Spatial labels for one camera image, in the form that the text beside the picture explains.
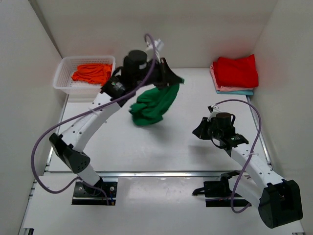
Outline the green t shirt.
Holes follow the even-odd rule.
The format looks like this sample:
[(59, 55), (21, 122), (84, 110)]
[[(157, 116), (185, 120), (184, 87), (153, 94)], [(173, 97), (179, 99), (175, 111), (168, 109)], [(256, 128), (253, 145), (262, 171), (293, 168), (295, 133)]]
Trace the green t shirt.
[(184, 84), (184, 79), (176, 85), (161, 90), (153, 88), (139, 95), (129, 109), (134, 125), (148, 126), (162, 121), (178, 95), (180, 84)]

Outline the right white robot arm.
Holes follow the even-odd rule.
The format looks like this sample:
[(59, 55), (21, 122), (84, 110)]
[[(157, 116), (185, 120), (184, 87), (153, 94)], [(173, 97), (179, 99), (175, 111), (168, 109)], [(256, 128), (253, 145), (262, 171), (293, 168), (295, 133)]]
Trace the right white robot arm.
[(217, 147), (245, 168), (250, 179), (242, 178), (238, 186), (231, 179), (219, 184), (221, 194), (231, 196), (236, 190), (258, 209), (264, 224), (273, 229), (303, 218), (299, 185), (285, 180), (254, 153), (248, 140), (234, 127), (235, 116), (213, 111), (203, 117), (193, 134), (201, 140), (218, 140)]

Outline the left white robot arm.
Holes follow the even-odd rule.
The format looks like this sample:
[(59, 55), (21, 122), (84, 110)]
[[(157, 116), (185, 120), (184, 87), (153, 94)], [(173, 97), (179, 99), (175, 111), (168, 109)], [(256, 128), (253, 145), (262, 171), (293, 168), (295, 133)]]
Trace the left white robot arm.
[(85, 184), (92, 195), (102, 190), (103, 181), (90, 164), (84, 149), (97, 130), (133, 96), (138, 85), (154, 85), (158, 90), (182, 84), (184, 80), (168, 66), (158, 51), (131, 50), (123, 65), (101, 87), (89, 107), (89, 113), (78, 118), (61, 134), (52, 134), (49, 141), (56, 155)]

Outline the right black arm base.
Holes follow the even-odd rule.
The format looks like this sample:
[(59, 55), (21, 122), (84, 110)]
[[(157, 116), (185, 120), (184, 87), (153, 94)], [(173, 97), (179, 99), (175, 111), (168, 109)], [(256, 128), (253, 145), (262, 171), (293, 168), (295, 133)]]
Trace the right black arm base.
[(203, 187), (195, 189), (192, 196), (204, 195), (207, 208), (230, 207), (232, 191), (228, 181), (239, 174), (240, 171), (235, 170), (223, 173), (218, 181), (204, 181)]

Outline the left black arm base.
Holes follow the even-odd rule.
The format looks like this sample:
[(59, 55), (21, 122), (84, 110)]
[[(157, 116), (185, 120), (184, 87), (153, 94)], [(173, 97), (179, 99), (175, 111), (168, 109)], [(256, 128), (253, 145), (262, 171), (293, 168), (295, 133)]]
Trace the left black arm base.
[(76, 181), (71, 203), (85, 206), (115, 206), (117, 186), (117, 181), (104, 181), (101, 186), (104, 194), (98, 189), (89, 188), (81, 181)]

